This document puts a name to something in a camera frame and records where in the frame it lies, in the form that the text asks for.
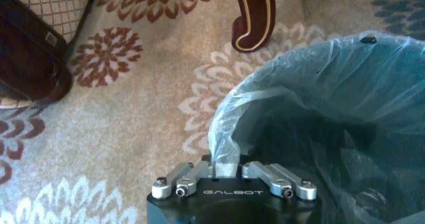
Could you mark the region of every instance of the plastic trash bag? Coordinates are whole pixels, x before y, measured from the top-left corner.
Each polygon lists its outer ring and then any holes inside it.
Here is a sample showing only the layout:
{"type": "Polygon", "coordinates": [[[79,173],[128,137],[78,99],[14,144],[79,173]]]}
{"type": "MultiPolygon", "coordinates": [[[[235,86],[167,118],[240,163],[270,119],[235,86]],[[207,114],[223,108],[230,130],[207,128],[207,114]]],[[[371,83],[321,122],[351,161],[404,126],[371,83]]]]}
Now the plastic trash bag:
{"type": "Polygon", "coordinates": [[[323,223],[425,223],[425,43],[368,31],[275,58],[210,130],[218,176],[240,155],[312,180],[323,223]]]}

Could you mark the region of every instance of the dark wooden furniture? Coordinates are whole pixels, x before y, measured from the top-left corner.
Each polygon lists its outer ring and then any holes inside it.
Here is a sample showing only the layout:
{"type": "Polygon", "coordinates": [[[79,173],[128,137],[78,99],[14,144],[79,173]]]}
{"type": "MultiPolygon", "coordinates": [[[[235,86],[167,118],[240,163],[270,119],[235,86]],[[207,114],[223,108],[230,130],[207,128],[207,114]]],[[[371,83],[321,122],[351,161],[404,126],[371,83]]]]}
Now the dark wooden furniture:
{"type": "Polygon", "coordinates": [[[238,0],[242,16],[234,22],[232,45],[239,52],[256,51],[275,28],[275,0],[238,0]]]}
{"type": "Polygon", "coordinates": [[[72,85],[67,43],[19,0],[0,0],[0,94],[47,105],[72,85]]]}

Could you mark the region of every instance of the blue flower pattern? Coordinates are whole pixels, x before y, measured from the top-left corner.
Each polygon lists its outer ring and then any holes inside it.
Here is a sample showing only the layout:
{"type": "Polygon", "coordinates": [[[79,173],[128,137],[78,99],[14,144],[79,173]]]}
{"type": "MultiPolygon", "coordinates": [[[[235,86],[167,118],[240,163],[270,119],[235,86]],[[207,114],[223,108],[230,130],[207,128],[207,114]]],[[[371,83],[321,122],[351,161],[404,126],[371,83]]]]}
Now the blue flower pattern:
{"type": "Polygon", "coordinates": [[[425,40],[425,0],[375,0],[372,4],[381,7],[375,16],[384,19],[389,32],[425,40]]]}

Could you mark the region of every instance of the patterned carpet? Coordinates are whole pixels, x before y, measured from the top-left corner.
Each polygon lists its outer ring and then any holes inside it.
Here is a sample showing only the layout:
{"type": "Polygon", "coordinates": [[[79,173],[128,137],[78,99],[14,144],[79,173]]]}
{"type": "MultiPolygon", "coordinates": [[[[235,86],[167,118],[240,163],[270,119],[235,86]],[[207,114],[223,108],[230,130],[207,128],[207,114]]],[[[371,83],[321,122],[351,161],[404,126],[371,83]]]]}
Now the patterned carpet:
{"type": "Polygon", "coordinates": [[[214,112],[271,58],[368,29],[425,39],[425,0],[276,0],[258,52],[230,43],[238,0],[96,0],[70,95],[2,112],[0,223],[144,223],[158,176],[208,153],[214,112]]]}

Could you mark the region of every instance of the wooden chair leg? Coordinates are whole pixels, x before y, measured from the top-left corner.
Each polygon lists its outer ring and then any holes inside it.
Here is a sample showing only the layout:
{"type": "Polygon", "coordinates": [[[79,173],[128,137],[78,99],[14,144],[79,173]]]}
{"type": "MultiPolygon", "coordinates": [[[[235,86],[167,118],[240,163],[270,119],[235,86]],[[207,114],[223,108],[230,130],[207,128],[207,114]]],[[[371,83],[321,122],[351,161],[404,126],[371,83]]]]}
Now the wooden chair leg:
{"type": "Polygon", "coordinates": [[[267,42],[275,28],[275,0],[238,0],[242,16],[234,22],[232,45],[252,52],[267,42]]]}

